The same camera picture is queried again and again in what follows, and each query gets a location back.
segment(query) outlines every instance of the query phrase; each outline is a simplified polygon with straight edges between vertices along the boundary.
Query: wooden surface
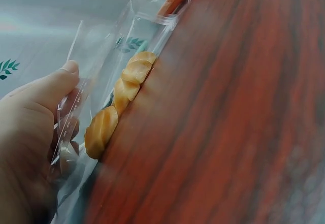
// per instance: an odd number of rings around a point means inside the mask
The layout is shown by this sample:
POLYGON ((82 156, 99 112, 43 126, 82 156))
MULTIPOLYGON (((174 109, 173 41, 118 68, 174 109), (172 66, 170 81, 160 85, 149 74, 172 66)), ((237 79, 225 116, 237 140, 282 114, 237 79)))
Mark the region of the wooden surface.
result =
POLYGON ((86 223, 325 223, 325 0, 193 0, 86 223))

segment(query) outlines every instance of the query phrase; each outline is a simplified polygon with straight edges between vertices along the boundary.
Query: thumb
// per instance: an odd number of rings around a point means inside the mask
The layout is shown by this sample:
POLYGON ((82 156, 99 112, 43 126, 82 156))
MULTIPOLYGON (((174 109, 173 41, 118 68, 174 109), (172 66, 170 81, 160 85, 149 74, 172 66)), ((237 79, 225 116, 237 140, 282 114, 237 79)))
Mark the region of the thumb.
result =
POLYGON ((75 61, 68 61, 54 73, 39 79, 24 94, 51 111, 55 111, 60 101, 69 94, 79 82, 79 69, 75 61))

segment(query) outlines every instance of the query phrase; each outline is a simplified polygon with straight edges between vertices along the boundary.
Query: fingernail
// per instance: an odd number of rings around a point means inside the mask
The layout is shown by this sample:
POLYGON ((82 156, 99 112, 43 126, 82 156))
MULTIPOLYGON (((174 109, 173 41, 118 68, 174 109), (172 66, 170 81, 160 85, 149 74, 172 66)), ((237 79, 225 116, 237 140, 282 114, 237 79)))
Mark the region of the fingernail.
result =
POLYGON ((76 73, 78 71, 78 64, 74 60, 69 60, 60 69, 66 70, 69 73, 76 73))

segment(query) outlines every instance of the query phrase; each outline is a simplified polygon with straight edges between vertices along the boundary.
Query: orange straw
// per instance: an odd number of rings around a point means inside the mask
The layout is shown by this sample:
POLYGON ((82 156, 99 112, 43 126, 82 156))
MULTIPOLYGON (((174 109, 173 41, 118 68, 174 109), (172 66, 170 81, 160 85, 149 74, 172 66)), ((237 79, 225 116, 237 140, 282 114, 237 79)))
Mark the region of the orange straw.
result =
POLYGON ((172 14, 183 0, 167 0, 158 12, 158 15, 166 16, 172 14))

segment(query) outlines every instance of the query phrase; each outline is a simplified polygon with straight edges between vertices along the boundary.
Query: leaf pattern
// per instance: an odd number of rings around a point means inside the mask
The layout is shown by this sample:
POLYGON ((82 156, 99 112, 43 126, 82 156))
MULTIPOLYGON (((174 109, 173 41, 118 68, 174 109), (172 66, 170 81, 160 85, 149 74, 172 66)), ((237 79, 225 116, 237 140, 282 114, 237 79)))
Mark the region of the leaf pattern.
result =
POLYGON ((129 53, 131 50, 137 50, 144 40, 139 40, 139 38, 128 37, 125 41, 124 37, 118 38, 116 41, 115 49, 120 50, 122 53, 129 53))
POLYGON ((11 62, 11 59, 7 60, 5 63, 4 61, 0 62, 0 79, 5 80, 8 77, 7 75, 12 74, 12 71, 18 70, 17 67, 19 64, 20 63, 16 63, 16 60, 11 62))
POLYGON ((10 59, 6 61, 6 63, 4 64, 4 67, 2 68, 2 71, 4 71, 7 68, 9 62, 10 62, 10 59))

